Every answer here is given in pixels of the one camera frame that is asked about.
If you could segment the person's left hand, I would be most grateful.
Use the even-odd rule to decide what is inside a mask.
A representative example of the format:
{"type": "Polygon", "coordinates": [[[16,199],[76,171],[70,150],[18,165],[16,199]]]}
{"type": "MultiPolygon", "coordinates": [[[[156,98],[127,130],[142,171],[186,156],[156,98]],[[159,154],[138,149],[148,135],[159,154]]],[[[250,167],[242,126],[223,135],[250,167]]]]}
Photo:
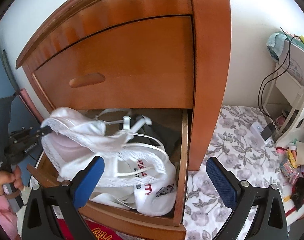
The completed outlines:
{"type": "Polygon", "coordinates": [[[21,178],[21,169],[16,166],[13,172],[0,171],[0,196],[4,194],[3,185],[13,183],[14,187],[23,190],[24,185],[21,178]]]}

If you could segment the pink sleeve forearm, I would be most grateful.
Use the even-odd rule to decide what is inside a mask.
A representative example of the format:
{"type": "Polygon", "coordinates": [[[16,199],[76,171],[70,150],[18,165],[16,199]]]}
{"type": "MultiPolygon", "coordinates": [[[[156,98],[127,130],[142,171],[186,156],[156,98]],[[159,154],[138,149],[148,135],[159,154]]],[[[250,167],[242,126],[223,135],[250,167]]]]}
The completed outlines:
{"type": "Polygon", "coordinates": [[[4,195],[0,196],[0,225],[9,239],[21,239],[17,229],[17,215],[4,195]]]}

